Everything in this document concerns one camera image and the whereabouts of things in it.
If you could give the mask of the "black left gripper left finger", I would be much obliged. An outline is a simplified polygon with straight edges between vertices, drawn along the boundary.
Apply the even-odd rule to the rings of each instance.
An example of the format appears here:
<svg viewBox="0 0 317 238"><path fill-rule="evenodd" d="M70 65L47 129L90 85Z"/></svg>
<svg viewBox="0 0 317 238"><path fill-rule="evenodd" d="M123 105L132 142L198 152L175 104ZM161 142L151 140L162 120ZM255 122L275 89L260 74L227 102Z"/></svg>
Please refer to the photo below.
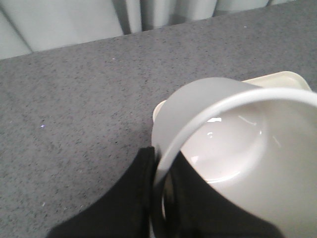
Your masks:
<svg viewBox="0 0 317 238"><path fill-rule="evenodd" d="M98 201L55 226L49 238L148 238L155 151L139 149L123 176Z"/></svg>

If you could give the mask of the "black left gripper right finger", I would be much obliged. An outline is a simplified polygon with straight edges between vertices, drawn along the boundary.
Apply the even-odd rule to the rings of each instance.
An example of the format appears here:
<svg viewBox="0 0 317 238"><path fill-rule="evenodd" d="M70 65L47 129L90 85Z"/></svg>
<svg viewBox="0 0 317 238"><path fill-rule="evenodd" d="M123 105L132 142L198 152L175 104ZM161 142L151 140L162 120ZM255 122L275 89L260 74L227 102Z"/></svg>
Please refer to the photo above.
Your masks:
<svg viewBox="0 0 317 238"><path fill-rule="evenodd" d="M179 152L152 193L157 238L278 238L280 230L210 187Z"/></svg>

